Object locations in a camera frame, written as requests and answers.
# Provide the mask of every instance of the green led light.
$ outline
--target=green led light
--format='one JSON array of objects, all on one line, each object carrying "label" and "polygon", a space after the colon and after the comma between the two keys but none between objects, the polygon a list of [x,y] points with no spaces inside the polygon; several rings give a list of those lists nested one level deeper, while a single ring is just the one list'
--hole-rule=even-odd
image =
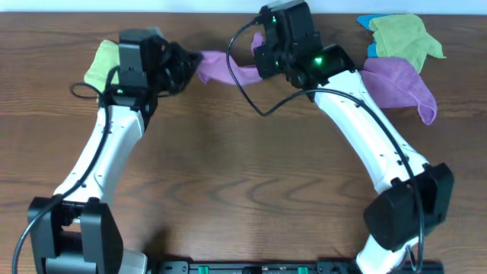
[{"label": "green led light", "polygon": [[314,59],[314,62],[317,64],[317,65],[321,65],[321,63],[323,62],[323,58],[321,57],[317,57]]}]

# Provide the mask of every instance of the blue cloth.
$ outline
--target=blue cloth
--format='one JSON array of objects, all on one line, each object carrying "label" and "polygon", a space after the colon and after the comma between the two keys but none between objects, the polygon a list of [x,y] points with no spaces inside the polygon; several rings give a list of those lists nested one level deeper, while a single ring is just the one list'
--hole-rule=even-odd
[{"label": "blue cloth", "polygon": [[378,18],[378,17],[383,17],[387,16],[390,14],[370,14],[370,15],[361,15],[357,17],[357,22],[362,25],[362,27],[365,27],[368,30],[371,30],[368,24],[371,22],[372,19]]},{"label": "blue cloth", "polygon": [[[370,27],[368,26],[369,23],[371,22],[372,19],[374,18],[379,18],[383,16],[387,16],[390,14],[370,14],[370,15],[361,15],[357,17],[357,22],[362,25],[362,27],[365,27],[368,30],[371,30]],[[368,58],[377,58],[377,43],[374,42],[368,47],[367,49],[367,56]]]}]

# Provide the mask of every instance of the microfiber cloth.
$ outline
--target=microfiber cloth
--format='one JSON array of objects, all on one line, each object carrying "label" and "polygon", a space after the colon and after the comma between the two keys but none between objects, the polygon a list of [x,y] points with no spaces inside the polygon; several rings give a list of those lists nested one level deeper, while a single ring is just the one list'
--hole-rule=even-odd
[{"label": "microfiber cloth", "polygon": [[418,106],[423,123],[433,123],[438,111],[436,100],[406,59],[369,58],[360,75],[380,108]]},{"label": "microfiber cloth", "polygon": [[[119,45],[112,41],[104,40],[98,47],[97,54],[91,63],[90,69],[84,74],[84,82],[96,87],[100,92],[105,90],[108,72],[120,65]],[[119,83],[119,76],[113,76],[112,84]]]},{"label": "microfiber cloth", "polygon": [[379,14],[361,16],[358,22],[374,31],[375,45],[369,46],[369,57],[400,57],[407,59],[417,72],[422,70],[426,56],[446,58],[441,44],[426,32],[421,18],[414,14]]},{"label": "microfiber cloth", "polygon": [[[379,18],[379,17],[384,17],[390,14],[370,14],[370,15],[361,15],[357,17],[357,22],[362,25],[362,27],[365,27],[368,30],[371,30],[370,27],[368,26],[369,23],[371,22],[372,19],[374,18]],[[367,56],[369,58],[372,57],[379,57],[377,56],[377,41],[374,39],[374,42],[367,48]]]},{"label": "microfiber cloth", "polygon": [[[250,50],[262,46],[264,38],[261,33],[255,33]],[[227,67],[226,53],[219,51],[203,51],[203,60],[196,69],[199,78],[208,84],[209,80],[214,79],[225,84],[235,84]],[[230,56],[230,66],[234,71],[235,77],[241,85],[254,84],[262,81],[257,68],[252,66],[239,67]]]}]

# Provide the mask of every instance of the purple cloth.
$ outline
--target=purple cloth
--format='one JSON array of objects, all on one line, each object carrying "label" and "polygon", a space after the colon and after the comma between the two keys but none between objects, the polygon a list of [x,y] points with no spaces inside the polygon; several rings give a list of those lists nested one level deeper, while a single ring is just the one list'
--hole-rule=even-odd
[{"label": "purple cloth", "polygon": [[[253,54],[253,49],[262,46],[264,38],[261,33],[257,32],[253,36],[253,42],[250,50]],[[208,84],[212,79],[220,81],[225,84],[235,85],[234,79],[231,77],[227,67],[226,53],[219,51],[203,51],[203,60],[196,69],[199,78]],[[230,66],[234,71],[235,77],[241,85],[254,84],[262,81],[257,68],[252,66],[239,67],[237,63],[230,56]]]},{"label": "purple cloth", "polygon": [[408,60],[369,58],[360,74],[380,108],[418,106],[423,123],[433,123],[438,111],[436,100]]}]

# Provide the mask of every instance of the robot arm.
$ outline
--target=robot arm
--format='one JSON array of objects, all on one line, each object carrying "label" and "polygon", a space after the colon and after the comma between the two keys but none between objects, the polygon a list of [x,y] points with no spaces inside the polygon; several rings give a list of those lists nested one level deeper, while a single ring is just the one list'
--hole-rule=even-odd
[{"label": "robot arm", "polygon": [[[104,104],[98,111],[93,133],[72,172],[56,189],[54,197],[36,197],[30,204],[28,219],[32,221],[55,197],[78,182],[94,158],[102,135],[107,135],[87,179],[38,218],[31,231],[38,273],[145,274],[147,271],[146,255],[123,249],[109,205],[113,203],[126,159],[157,108],[160,92],[171,95],[182,91],[202,56],[167,42],[158,30],[125,30],[119,37],[119,58],[119,68],[108,74],[101,95]],[[119,73],[117,85],[111,84],[112,72]],[[106,120],[105,108],[109,120]],[[81,233],[62,229],[72,222],[80,224]]]},{"label": "robot arm", "polygon": [[[110,113],[110,134],[103,147],[100,158],[84,182],[84,186],[78,188],[65,201],[87,202],[90,198],[98,198],[109,206],[113,204],[113,195],[116,184],[130,151],[137,141],[144,134],[144,120],[139,111],[132,111],[130,107],[109,106]],[[54,195],[63,194],[69,190],[87,169],[90,160],[94,156],[103,134],[105,113],[103,109],[98,110],[98,118],[88,143],[84,147],[78,162],[65,179],[56,189]]]},{"label": "robot arm", "polygon": [[[414,175],[425,171],[424,165],[428,163],[426,159],[416,152],[394,129],[372,100],[357,71],[345,71],[334,75],[329,78],[329,84],[326,84],[324,88],[346,91],[362,99],[380,117],[395,140],[401,144]],[[391,181],[395,178],[399,178],[401,181],[409,179],[409,175],[406,173],[390,140],[363,108],[356,107],[350,100],[333,94],[315,94],[314,100],[318,107],[335,122],[355,149],[367,168],[378,194],[391,188]],[[416,237],[400,250],[393,252],[382,248],[370,236],[363,251],[357,255],[356,263],[363,273],[388,273],[403,260],[406,255],[406,245],[413,246],[417,241]]]}]

